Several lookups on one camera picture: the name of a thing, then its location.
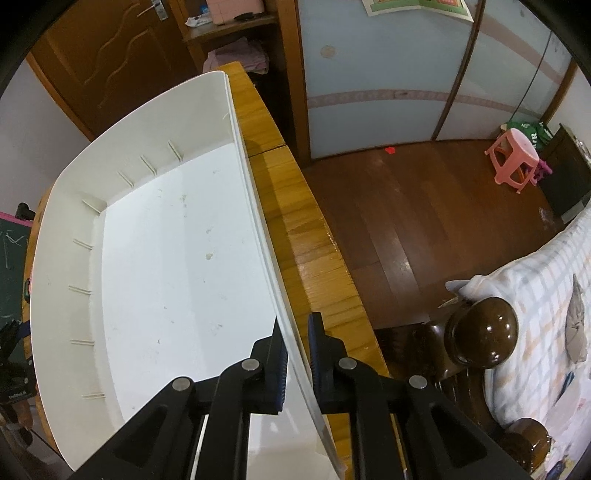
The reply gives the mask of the brown wooden door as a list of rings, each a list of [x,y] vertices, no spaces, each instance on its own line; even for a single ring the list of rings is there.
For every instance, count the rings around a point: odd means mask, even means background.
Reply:
[[[29,66],[87,139],[197,74],[176,7],[175,1],[77,1],[33,46]]]

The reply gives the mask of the sliding glass wardrobe door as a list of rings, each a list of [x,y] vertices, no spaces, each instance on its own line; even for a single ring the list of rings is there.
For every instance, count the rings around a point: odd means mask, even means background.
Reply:
[[[535,122],[571,63],[519,1],[465,1],[474,22],[362,1],[298,6],[311,157],[428,140],[488,139]]]

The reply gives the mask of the wooden shelf unit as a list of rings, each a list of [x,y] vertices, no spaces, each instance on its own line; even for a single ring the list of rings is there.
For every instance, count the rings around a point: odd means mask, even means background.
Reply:
[[[311,165],[304,53],[297,1],[263,1],[266,11],[242,14],[215,25],[206,1],[170,1],[173,18],[198,70],[212,50],[245,37],[269,57],[266,74],[256,81],[259,94],[280,127],[301,167]]]

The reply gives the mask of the plaid sofa blanket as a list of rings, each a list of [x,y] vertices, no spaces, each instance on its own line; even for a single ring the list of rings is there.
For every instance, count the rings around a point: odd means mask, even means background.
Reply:
[[[544,425],[552,446],[533,476],[567,478],[590,443],[590,361],[576,360],[566,341],[572,297],[583,305],[583,332],[590,331],[590,210],[537,251],[446,288],[465,300],[499,297],[513,307],[517,345],[486,371],[486,404],[503,427],[521,418]]]

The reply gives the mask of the green chalkboard pink frame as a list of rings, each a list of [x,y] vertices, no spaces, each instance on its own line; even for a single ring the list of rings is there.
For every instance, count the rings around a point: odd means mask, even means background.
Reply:
[[[1,326],[22,319],[25,259],[31,224],[1,213],[0,307]]]

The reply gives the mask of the colourful wall poster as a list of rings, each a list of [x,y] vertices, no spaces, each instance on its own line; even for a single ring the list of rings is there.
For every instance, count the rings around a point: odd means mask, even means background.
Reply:
[[[425,10],[470,23],[474,22],[472,13],[463,0],[363,0],[362,3],[369,16]]]

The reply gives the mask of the folded pink cloth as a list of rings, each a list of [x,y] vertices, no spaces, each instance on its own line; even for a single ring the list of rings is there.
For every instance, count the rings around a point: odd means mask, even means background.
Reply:
[[[264,53],[263,48],[242,37],[209,52],[202,66],[202,72],[206,73],[232,62],[242,65],[246,73],[260,75],[266,74],[270,66],[269,57]]]

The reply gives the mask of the dark cabinet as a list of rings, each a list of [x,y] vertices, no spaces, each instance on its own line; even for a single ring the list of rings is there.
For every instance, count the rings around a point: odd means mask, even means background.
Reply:
[[[540,158],[552,173],[544,175],[539,187],[554,215],[568,224],[590,201],[590,152],[561,124]]]

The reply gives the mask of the pink plastic stool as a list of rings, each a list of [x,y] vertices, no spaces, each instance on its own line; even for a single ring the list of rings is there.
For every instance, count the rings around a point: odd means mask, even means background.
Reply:
[[[539,156],[528,137],[518,129],[504,131],[484,152],[491,161],[497,185],[509,185],[517,194],[532,182]]]

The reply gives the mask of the pink box on shelf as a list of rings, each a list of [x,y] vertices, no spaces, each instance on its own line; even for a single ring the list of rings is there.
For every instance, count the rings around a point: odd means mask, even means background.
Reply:
[[[207,0],[206,5],[215,25],[231,22],[242,14],[260,14],[266,11],[263,0]]]

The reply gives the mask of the green bag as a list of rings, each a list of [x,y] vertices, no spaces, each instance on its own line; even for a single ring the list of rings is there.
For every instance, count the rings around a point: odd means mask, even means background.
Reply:
[[[532,143],[537,151],[546,147],[553,138],[553,134],[543,122],[515,122],[510,121],[500,126],[502,131],[517,129]]]

